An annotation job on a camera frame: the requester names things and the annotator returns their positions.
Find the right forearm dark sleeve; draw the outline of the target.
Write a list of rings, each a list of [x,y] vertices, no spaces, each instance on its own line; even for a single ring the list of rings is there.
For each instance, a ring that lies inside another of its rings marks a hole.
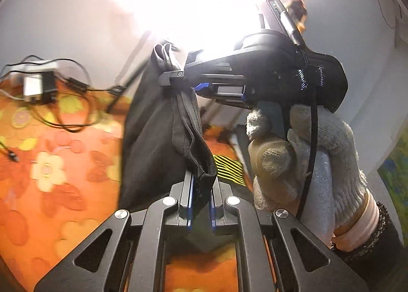
[[[334,248],[366,283],[370,291],[407,291],[407,248],[384,204],[377,203],[379,221],[365,244],[351,252]]]

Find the right hand in white glove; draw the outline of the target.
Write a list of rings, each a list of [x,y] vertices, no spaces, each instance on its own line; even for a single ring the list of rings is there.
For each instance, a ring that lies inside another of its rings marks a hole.
[[[290,109],[290,129],[282,139],[272,132],[263,109],[246,119],[248,153],[254,173],[254,206],[287,210],[326,246],[350,252],[373,235],[380,209],[359,168],[350,126],[329,110],[317,108],[317,152],[311,154],[311,108]]]

